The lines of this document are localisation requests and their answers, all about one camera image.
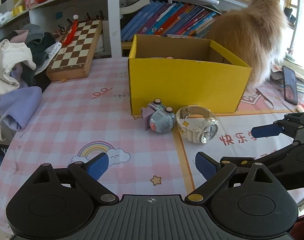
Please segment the stack of papers and books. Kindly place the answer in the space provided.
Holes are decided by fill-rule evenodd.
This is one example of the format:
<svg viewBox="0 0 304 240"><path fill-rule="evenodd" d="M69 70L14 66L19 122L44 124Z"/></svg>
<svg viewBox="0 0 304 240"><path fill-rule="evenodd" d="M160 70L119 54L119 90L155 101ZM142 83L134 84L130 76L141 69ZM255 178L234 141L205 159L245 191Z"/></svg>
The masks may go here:
<svg viewBox="0 0 304 240"><path fill-rule="evenodd" d="M284 58L280 66L272 66L270 79L281 87L284 87L284 84L294 85L294 81L296 81L297 91L304 94L304 68L295 63L289 56Z"/></svg>

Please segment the pile of clothes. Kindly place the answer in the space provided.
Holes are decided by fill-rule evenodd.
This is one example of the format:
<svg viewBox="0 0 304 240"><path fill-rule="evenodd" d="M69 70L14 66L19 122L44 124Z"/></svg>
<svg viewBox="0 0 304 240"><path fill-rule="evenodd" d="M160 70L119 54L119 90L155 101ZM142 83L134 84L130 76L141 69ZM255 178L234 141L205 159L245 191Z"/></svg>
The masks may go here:
<svg viewBox="0 0 304 240"><path fill-rule="evenodd" d="M0 39L0 141L31 120L50 84L45 70L61 48L51 33L36 24Z"/></svg>

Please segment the cream wrist watch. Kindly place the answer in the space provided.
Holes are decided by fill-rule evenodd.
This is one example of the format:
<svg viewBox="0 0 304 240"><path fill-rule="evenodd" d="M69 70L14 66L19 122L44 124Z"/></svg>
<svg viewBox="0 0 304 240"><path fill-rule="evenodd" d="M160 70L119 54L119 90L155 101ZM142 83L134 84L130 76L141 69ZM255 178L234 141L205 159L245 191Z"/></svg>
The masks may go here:
<svg viewBox="0 0 304 240"><path fill-rule="evenodd" d="M199 105L184 106L175 117L180 134L195 144L208 143L218 131L215 114Z"/></svg>

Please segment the wooden chess board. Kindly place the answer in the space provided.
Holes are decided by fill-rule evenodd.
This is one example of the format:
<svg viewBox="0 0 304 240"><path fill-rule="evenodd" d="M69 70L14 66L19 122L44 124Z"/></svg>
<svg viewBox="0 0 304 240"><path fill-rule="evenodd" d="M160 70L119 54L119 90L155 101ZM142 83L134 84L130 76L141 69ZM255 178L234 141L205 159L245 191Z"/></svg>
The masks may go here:
<svg viewBox="0 0 304 240"><path fill-rule="evenodd" d="M73 41L63 46L68 33L61 39L62 47L47 67L47 77L51 81L88 77L101 32L100 20L78 22Z"/></svg>

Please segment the orange fluffy cat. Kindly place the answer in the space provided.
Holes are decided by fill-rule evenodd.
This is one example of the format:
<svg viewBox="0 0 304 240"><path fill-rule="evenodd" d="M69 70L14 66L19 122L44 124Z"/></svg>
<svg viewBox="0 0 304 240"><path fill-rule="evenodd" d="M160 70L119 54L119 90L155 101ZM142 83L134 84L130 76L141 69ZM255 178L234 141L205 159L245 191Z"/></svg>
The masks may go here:
<svg viewBox="0 0 304 240"><path fill-rule="evenodd" d="M250 0L247 7L218 16L206 38L248 64L252 71L247 87L256 88L269 78L271 67L283 61L287 27L280 0Z"/></svg>

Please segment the black smartphone on stand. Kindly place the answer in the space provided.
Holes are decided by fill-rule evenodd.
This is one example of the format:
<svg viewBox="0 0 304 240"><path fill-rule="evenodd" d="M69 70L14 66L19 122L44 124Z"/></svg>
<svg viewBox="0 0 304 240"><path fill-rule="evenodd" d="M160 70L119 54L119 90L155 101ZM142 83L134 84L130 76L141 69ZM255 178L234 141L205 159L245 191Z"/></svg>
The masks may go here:
<svg viewBox="0 0 304 240"><path fill-rule="evenodd" d="M283 87L284 87L284 99L286 102L297 105L298 95L297 95L297 82L295 72L286 67L282 66L283 71Z"/></svg>

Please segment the yellow cardboard box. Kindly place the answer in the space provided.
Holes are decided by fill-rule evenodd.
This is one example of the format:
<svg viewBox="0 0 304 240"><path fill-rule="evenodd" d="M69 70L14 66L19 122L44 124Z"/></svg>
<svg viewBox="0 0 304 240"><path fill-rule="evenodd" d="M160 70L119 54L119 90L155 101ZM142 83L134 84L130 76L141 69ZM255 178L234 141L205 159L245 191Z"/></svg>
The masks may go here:
<svg viewBox="0 0 304 240"><path fill-rule="evenodd" d="M135 35L128 57L131 112L140 114L160 98L175 111L199 105L218 114L234 113L251 71L212 40Z"/></svg>

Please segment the pink checkered tablecloth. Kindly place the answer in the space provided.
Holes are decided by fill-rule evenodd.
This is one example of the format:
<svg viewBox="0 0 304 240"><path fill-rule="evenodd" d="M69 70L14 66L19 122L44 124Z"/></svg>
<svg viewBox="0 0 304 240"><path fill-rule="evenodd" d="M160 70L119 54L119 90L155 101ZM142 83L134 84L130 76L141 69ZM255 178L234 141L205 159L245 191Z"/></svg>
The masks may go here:
<svg viewBox="0 0 304 240"><path fill-rule="evenodd" d="M127 59L93 61L85 79L54 82L27 127L16 133L0 167L0 228L9 232L5 209L20 186L43 163L66 167L105 152L109 168L100 182L118 195L185 195L204 182L195 168L202 151L260 158L291 143L284 135L255 139L251 129L297 108L283 90L266 83L243 96L234 114L219 116L217 135L205 145L182 138L177 129L158 134L130 113Z"/></svg>

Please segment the row of colourful books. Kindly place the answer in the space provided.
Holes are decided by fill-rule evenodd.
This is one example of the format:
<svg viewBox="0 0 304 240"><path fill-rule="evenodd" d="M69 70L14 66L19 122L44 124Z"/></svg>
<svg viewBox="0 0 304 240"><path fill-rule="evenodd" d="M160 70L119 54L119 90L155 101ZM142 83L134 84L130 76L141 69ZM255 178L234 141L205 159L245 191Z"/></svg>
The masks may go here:
<svg viewBox="0 0 304 240"><path fill-rule="evenodd" d="M221 12L212 5L151 0L121 19L121 41L135 35L204 38Z"/></svg>

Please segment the red tassel ornament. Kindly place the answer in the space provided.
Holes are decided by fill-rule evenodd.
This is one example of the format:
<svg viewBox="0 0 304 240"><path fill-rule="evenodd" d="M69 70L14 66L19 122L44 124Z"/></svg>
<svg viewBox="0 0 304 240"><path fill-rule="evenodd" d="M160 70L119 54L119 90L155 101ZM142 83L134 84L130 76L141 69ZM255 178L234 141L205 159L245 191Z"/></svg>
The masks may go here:
<svg viewBox="0 0 304 240"><path fill-rule="evenodd" d="M65 39L63 40L62 44L63 46L68 46L74 39L74 35L77 31L77 27L78 27L78 18L79 16L77 14L73 15L73 24L72 27L70 28L67 36L65 37Z"/></svg>

